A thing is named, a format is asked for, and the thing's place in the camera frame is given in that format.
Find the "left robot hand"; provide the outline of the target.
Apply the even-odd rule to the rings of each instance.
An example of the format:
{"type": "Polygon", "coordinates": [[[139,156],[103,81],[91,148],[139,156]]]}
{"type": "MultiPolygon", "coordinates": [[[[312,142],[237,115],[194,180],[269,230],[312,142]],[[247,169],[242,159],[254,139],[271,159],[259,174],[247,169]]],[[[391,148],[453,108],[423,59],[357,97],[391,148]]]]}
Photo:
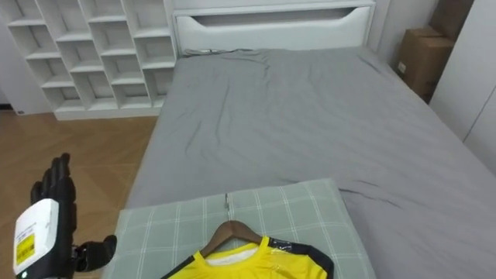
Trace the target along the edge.
{"type": "Polygon", "coordinates": [[[31,188],[29,207],[15,221],[12,269],[18,279],[72,278],[99,270],[115,256],[117,237],[74,243],[76,187],[69,153],[53,158],[31,188]]]}

